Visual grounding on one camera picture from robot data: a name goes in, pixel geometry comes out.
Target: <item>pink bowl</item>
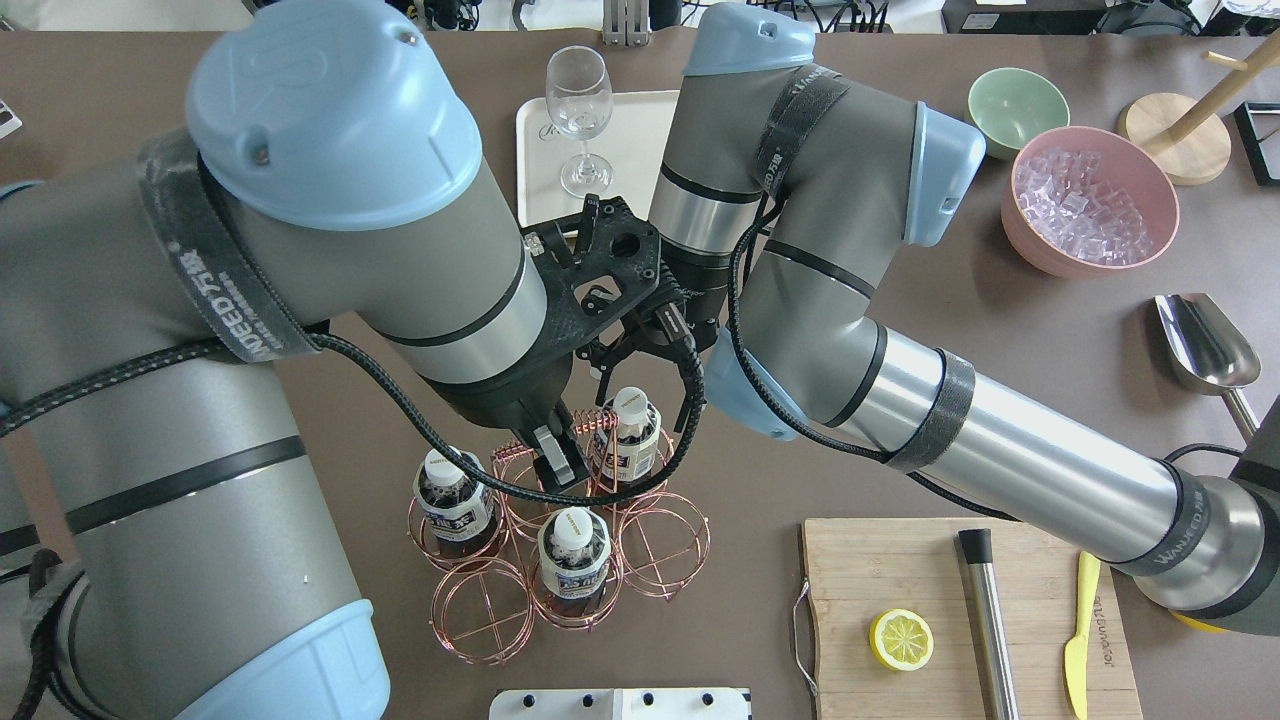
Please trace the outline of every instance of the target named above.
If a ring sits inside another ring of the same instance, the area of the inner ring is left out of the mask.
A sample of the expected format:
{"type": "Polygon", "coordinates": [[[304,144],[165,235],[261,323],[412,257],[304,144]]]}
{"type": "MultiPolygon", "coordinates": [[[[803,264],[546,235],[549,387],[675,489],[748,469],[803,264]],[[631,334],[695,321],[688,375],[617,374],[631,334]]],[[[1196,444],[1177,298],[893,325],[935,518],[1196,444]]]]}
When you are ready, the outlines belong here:
{"type": "Polygon", "coordinates": [[[1004,197],[1000,202],[1000,220],[1005,225],[1009,242],[1028,263],[1051,275],[1061,278],[1098,278],[1132,268],[1138,268],[1160,258],[1174,241],[1178,232],[1178,195],[1165,177],[1164,170],[1140,147],[1107,131],[1087,127],[1061,127],[1043,132],[1014,158],[1014,172],[1009,176],[1004,197]],[[1071,152],[1093,151],[1102,154],[1097,178],[1115,187],[1123,187],[1133,197],[1134,205],[1142,213],[1147,233],[1155,242],[1151,255],[1132,265],[1098,265],[1080,260],[1055,247],[1044,240],[1018,208],[1014,191],[1014,173],[1019,165],[1044,151],[1061,147],[1071,152]]]}

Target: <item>wine glass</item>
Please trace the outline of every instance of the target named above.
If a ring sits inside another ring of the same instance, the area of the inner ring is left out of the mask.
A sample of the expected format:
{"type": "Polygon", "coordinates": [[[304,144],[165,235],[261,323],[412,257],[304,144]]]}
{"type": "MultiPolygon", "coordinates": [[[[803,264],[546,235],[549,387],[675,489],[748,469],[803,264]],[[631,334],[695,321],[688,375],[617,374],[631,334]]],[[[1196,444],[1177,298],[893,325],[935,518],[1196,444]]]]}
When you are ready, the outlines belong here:
{"type": "Polygon", "coordinates": [[[582,152],[561,168],[561,184],[575,197],[603,193],[613,181],[613,165],[586,147],[613,114],[613,88],[599,53],[571,45],[552,55],[547,63],[547,113],[561,135],[582,143],[582,152]]]}

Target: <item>wine glass base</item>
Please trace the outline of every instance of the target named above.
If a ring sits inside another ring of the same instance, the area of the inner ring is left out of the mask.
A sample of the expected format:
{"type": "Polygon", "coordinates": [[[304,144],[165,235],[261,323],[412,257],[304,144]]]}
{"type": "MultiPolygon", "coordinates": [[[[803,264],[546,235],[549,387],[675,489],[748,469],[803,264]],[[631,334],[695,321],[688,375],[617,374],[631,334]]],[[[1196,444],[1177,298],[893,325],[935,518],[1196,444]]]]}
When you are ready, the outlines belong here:
{"type": "Polygon", "coordinates": [[[613,165],[599,155],[575,155],[561,168],[561,184],[573,197],[603,195],[613,182],[613,165]]]}

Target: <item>green bowl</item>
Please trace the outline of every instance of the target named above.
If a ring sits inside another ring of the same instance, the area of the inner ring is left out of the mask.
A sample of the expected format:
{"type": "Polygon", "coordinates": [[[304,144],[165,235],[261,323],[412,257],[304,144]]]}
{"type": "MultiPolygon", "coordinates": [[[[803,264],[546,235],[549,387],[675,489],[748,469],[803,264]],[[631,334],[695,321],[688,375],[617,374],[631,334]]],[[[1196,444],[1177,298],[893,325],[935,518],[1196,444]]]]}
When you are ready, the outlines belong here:
{"type": "Polygon", "coordinates": [[[1037,135],[1070,124],[1062,92],[1043,77],[1021,68],[996,68],[969,87],[965,119],[987,138],[987,154],[1001,160],[1037,135]]]}

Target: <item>black muddler tip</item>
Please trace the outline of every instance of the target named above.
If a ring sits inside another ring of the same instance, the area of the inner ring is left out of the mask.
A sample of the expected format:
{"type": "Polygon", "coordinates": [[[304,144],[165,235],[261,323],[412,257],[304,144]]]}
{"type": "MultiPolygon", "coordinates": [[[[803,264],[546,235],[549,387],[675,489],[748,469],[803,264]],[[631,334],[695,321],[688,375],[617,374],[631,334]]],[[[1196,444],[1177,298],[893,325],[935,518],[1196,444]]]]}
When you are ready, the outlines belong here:
{"type": "Polygon", "coordinates": [[[964,561],[969,565],[991,562],[991,529],[975,528],[956,533],[960,538],[960,550],[964,552],[964,561]]]}

